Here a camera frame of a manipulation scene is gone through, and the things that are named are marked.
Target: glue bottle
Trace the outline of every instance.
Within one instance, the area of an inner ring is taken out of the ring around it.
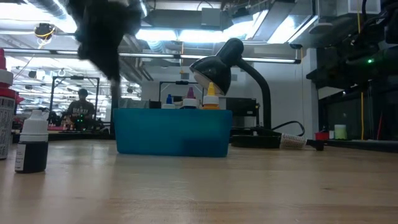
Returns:
[[[0,160],[7,159],[12,142],[11,128],[17,95],[9,89],[13,79],[14,74],[6,68],[4,50],[0,49]]]
[[[214,83],[209,83],[209,88],[207,89],[207,95],[203,98],[203,110],[219,110],[218,106],[220,99],[216,96],[216,91],[214,89]]]
[[[198,106],[198,100],[193,94],[193,88],[190,87],[187,93],[187,97],[182,101],[181,109],[196,109]]]
[[[47,121],[43,118],[41,110],[33,110],[30,118],[24,121],[17,147],[15,172],[30,174],[44,171],[48,151]]]
[[[175,109],[171,94],[167,96],[166,103],[162,105],[162,109]]]

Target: lamp shade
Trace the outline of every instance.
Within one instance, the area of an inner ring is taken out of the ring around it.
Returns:
[[[195,80],[203,87],[208,88],[214,83],[216,94],[225,95],[231,85],[231,67],[224,64],[217,56],[209,56],[197,60],[190,66]]]

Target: workbench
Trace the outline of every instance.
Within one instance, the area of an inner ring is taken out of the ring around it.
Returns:
[[[396,223],[398,155],[326,147],[227,158],[124,155],[50,142],[47,170],[0,161],[0,223]]]

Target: blue plastic bin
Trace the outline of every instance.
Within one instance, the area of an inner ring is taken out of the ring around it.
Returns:
[[[119,153],[226,157],[232,112],[118,109],[114,125]]]

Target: man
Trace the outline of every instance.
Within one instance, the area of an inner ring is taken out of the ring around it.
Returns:
[[[78,92],[79,100],[70,103],[68,108],[68,115],[71,116],[71,120],[75,121],[77,118],[93,119],[95,108],[92,103],[86,100],[88,92],[86,89],[81,89]]]

